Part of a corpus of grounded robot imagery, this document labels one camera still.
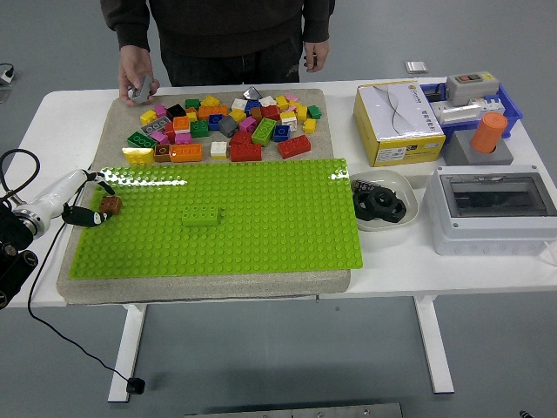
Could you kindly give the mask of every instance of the white table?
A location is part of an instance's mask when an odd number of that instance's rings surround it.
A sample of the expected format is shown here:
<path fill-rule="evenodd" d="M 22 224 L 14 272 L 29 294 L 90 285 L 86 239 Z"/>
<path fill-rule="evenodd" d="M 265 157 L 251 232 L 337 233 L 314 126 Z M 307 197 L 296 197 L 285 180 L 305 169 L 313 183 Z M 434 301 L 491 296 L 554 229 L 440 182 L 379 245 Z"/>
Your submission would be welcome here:
<path fill-rule="evenodd" d="M 422 78 L 422 84 L 444 82 L 440 78 Z M 329 117 L 334 155 L 345 158 L 350 174 L 373 170 L 366 159 L 356 124 L 352 116 L 357 87 L 372 80 L 341 81 L 308 84 L 262 84 L 259 90 L 321 89 Z M 198 93 L 200 96 L 225 91 L 243 92 L 248 86 L 212 86 L 194 88 L 162 88 L 158 94 Z M 30 200 L 47 185 L 67 172 L 87 168 L 96 152 L 106 114 L 116 90 L 108 91 L 56 91 L 47 95 L 37 110 L 21 148 L 36 153 L 41 161 L 38 178 L 19 193 Z M 537 165 L 554 201 L 555 189 L 547 170 L 527 136 L 522 123 L 516 123 L 507 145 L 514 156 L 514 164 Z M 387 167 L 404 175 L 411 183 L 419 203 L 426 182 L 442 159 L 434 163 Z M 29 157 L 16 155 L 6 174 L 8 185 L 16 187 L 32 173 Z M 60 219 L 54 219 L 50 230 L 35 241 L 30 250 L 39 258 L 44 255 L 54 238 Z M 426 215 L 420 212 L 414 222 L 382 232 L 360 232 L 364 268 L 352 271 L 351 283 L 344 293 L 321 294 L 320 298 L 355 298 L 413 296 L 416 312 L 430 367 L 435 393 L 452 393 L 453 383 L 446 361 L 445 350 L 433 301 L 437 295 L 463 293 L 503 293 L 557 290 L 557 269 L 551 253 L 546 250 L 537 257 L 441 257 L 433 250 L 433 238 Z M 65 305 L 58 294 L 56 282 L 64 257 L 70 228 L 58 239 L 50 255 L 43 277 L 37 284 L 34 307 L 60 307 Z M 22 291 L 10 303 L 11 307 L 26 307 L 30 277 Z M 128 314 L 116 368 L 124 375 L 132 375 L 141 337 L 146 305 L 127 306 Z M 127 401 L 125 382 L 115 377 L 109 401 Z"/>

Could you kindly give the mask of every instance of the dark sweater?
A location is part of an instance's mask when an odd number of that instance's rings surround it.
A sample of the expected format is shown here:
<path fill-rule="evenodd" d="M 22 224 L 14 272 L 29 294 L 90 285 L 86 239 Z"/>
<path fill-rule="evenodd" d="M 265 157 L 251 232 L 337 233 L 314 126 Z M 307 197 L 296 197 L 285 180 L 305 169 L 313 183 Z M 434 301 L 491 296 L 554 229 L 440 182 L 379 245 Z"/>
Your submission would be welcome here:
<path fill-rule="evenodd" d="M 335 0 L 152 0 L 160 42 L 188 57 L 236 57 L 261 51 L 302 30 L 305 42 L 329 38 Z M 149 50 L 145 0 L 101 0 L 120 48 Z"/>

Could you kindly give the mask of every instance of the cable plug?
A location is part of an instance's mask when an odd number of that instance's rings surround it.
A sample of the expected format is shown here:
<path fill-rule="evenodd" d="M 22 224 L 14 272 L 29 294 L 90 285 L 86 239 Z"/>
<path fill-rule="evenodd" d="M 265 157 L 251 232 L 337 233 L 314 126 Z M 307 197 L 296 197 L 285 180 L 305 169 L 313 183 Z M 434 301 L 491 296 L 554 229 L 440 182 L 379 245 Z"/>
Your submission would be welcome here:
<path fill-rule="evenodd" d="M 128 379 L 125 391 L 128 394 L 142 394 L 145 391 L 145 381 L 138 377 L 131 377 Z"/>

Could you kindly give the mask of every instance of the white bowl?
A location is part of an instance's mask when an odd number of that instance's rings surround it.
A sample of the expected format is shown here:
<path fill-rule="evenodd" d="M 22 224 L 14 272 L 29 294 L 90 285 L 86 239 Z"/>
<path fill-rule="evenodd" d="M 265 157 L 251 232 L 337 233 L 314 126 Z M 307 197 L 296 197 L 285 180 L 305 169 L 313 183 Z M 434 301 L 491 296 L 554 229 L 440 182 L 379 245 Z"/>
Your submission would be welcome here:
<path fill-rule="evenodd" d="M 418 200 L 416 200 L 414 191 L 404 176 L 390 170 L 361 172 L 350 176 L 351 186 L 353 187 L 356 180 L 359 179 L 391 189 L 395 192 L 397 198 L 402 200 L 406 206 L 404 218 L 396 224 L 379 218 L 372 220 L 356 219 L 358 221 L 358 228 L 362 231 L 383 231 L 386 229 L 400 228 L 412 222 L 418 215 Z"/>

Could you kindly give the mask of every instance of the black cable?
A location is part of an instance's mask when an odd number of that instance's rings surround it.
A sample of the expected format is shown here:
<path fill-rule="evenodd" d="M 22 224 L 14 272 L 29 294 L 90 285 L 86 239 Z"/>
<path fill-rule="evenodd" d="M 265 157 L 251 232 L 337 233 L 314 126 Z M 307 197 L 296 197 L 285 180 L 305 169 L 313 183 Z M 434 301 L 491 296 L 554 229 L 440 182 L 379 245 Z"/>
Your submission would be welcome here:
<path fill-rule="evenodd" d="M 46 325 L 48 328 L 50 328 L 52 331 L 54 331 L 60 338 L 62 338 L 63 340 L 66 340 L 68 342 L 70 342 L 71 344 L 73 344 L 74 346 L 76 346 L 77 348 L 79 348 L 81 351 L 83 351 L 85 353 L 85 355 L 91 357 L 92 359 L 95 359 L 96 361 L 98 361 L 101 366 L 103 366 L 104 368 L 106 368 L 107 370 L 110 370 L 111 372 L 116 373 L 118 376 L 120 376 L 122 379 L 124 379 L 125 381 L 128 381 L 128 379 L 126 379 L 125 377 L 122 376 L 122 374 L 120 374 L 120 372 L 118 372 L 115 368 L 106 366 L 104 364 L 104 362 L 99 359 L 97 356 L 90 354 L 87 352 L 87 350 L 85 350 L 83 347 L 81 347 L 78 343 L 76 343 L 74 340 L 69 339 L 68 337 L 62 335 L 62 333 L 60 333 L 57 329 L 55 329 L 50 323 L 48 323 L 46 320 L 43 320 L 42 318 L 39 318 L 38 316 L 36 316 L 33 311 L 31 310 L 31 299 L 33 298 L 33 293 L 35 291 L 35 286 L 37 285 L 38 282 L 38 278 L 41 275 L 41 272 L 43 271 L 44 266 L 46 265 L 46 260 L 49 258 L 50 256 L 50 252 L 52 251 L 52 249 L 54 248 L 54 244 L 56 244 L 56 241 L 58 239 L 58 236 L 60 235 L 60 233 L 63 231 L 64 227 L 66 226 L 65 223 L 62 224 L 62 226 L 60 226 L 60 228 L 58 229 L 58 231 L 56 232 L 56 235 L 54 236 L 54 239 L 52 240 L 52 243 L 50 244 L 49 250 L 47 251 L 47 253 L 44 255 L 44 260 L 43 263 L 41 264 L 41 267 L 38 270 L 37 273 L 37 277 L 35 277 L 35 280 L 33 280 L 33 284 L 31 285 L 31 290 L 29 291 L 29 299 L 27 299 L 27 310 L 29 311 L 29 315 L 31 316 L 31 318 L 33 318 L 34 320 L 38 320 L 39 322 L 41 322 L 42 324 Z"/>
<path fill-rule="evenodd" d="M 10 190 L 10 188 L 8 187 L 8 184 L 6 183 L 6 178 L 3 172 L 3 162 L 6 160 L 6 158 L 11 155 L 11 154 L 15 154 L 21 152 L 23 154 L 27 154 L 29 156 L 31 156 L 34 160 L 35 160 L 35 171 L 33 172 L 33 174 L 31 174 L 31 176 L 27 179 L 27 181 L 25 181 L 23 184 L 21 184 L 19 187 L 15 188 L 14 190 Z M 13 150 L 9 150 L 7 152 L 5 152 L 4 154 L 2 154 L 2 156 L 0 157 L 0 183 L 2 184 L 3 189 L 6 191 L 6 194 L 0 198 L 0 203 L 3 202 L 7 202 L 8 203 L 8 207 L 11 209 L 11 203 L 8 201 L 8 199 L 13 196 L 14 194 L 17 194 L 18 192 L 21 192 L 25 187 L 27 187 L 31 181 L 33 181 L 37 175 L 39 170 L 41 169 L 41 163 L 38 160 L 38 157 L 31 151 L 27 151 L 21 148 L 16 148 Z"/>

